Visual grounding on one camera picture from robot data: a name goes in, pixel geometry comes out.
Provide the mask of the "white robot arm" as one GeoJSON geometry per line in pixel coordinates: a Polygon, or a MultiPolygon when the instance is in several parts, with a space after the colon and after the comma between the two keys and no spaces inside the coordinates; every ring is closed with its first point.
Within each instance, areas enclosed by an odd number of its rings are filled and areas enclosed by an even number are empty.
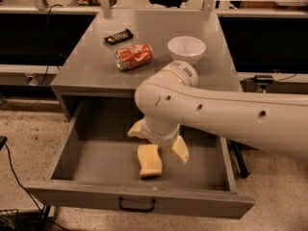
{"type": "Polygon", "coordinates": [[[193,66],[174,61],[143,81],[135,102],[144,118],[129,130],[184,156],[182,125],[308,163],[308,97],[204,90],[193,66]]]}

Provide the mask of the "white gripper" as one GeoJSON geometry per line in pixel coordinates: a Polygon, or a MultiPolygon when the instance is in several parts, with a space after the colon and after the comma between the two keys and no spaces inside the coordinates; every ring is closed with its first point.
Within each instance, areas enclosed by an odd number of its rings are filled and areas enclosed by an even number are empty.
{"type": "Polygon", "coordinates": [[[179,136],[179,129],[179,124],[145,116],[130,128],[127,135],[131,138],[146,138],[151,143],[160,146],[170,146],[169,150],[176,159],[186,164],[190,153],[184,139],[179,136]]]}

